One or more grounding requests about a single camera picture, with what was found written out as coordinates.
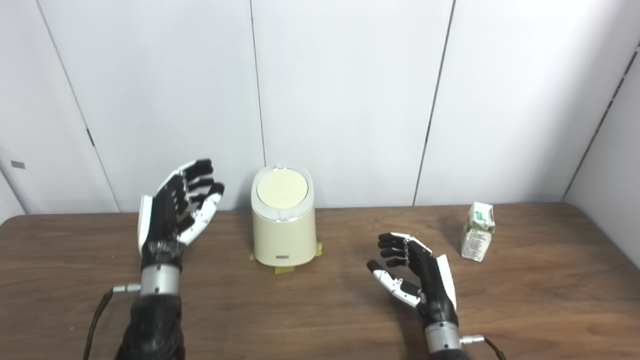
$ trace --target container lid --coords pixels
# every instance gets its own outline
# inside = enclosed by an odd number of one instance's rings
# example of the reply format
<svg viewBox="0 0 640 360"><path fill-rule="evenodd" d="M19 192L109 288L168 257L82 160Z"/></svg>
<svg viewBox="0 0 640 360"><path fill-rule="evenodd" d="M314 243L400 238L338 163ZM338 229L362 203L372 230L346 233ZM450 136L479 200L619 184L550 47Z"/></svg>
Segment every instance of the container lid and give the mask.
<svg viewBox="0 0 640 360"><path fill-rule="evenodd" d="M276 222L294 221L314 204L311 175L291 164L274 164L253 178L251 205L258 215Z"/></svg>
<svg viewBox="0 0 640 360"><path fill-rule="evenodd" d="M307 196L309 186L301 173L289 168L275 168L258 182L258 197L270 208L289 209Z"/></svg>

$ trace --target wooden table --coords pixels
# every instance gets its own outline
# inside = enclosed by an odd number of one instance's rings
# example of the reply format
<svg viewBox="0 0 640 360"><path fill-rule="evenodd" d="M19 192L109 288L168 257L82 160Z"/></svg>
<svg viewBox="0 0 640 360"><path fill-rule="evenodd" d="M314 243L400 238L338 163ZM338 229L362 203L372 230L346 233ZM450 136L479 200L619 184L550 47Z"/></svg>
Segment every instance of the wooden table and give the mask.
<svg viewBox="0 0 640 360"><path fill-rule="evenodd" d="M181 279L187 358L425 359L415 311L376 282L376 237L414 234L447 254L461 333L509 360L640 359L640 273L567 204L495 207L484 262L463 259L467 206L317 210L322 256L288 274L256 261L247 211L223 211ZM80 359L102 294L140 280L137 214L22 216L0 227L0 358ZM407 271L399 275L412 278ZM112 359L135 294L116 294L92 359ZM495 359L483 344L473 360Z"/></svg>

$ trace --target prosthetic hand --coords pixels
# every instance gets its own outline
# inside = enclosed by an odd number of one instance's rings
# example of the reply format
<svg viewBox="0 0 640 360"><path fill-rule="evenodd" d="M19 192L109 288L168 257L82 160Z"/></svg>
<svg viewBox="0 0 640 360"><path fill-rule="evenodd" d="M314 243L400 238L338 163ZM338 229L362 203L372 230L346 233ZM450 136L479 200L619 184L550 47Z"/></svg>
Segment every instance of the prosthetic hand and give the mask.
<svg viewBox="0 0 640 360"><path fill-rule="evenodd" d="M155 196L142 197L140 297L131 307L117 360L184 359L182 252L207 227L222 199L225 187L214 181L212 173L211 160L192 161L173 171Z"/></svg>
<svg viewBox="0 0 640 360"><path fill-rule="evenodd" d="M383 258L391 258L387 266L407 266L420 278L420 286L396 277L377 261L367 267L393 296L415 307L422 319L422 328L429 346L430 360L470 360L462 344L486 341L499 359L504 354L483 336L458 334L456 295L446 256L434 258L431 250L418 239L407 234L388 233L378 236Z"/></svg>

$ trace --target milk carton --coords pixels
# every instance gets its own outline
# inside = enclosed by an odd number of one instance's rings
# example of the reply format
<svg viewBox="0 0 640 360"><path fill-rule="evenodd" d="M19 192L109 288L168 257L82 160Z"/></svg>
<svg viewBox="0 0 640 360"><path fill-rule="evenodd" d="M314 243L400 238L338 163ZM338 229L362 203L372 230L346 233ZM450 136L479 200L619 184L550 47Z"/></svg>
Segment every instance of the milk carton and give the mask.
<svg viewBox="0 0 640 360"><path fill-rule="evenodd" d="M474 202L462 229L460 254L463 258L482 261L495 231L493 205Z"/></svg>

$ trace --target round lid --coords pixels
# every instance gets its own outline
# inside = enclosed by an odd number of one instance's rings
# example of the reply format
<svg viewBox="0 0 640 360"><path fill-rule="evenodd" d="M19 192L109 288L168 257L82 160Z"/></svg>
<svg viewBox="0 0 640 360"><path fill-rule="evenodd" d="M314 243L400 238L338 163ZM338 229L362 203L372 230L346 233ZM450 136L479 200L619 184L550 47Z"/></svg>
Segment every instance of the round lid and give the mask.
<svg viewBox="0 0 640 360"><path fill-rule="evenodd" d="M289 209L307 196L309 185L305 177L290 168L275 168L258 182L260 201L274 209Z"/></svg>

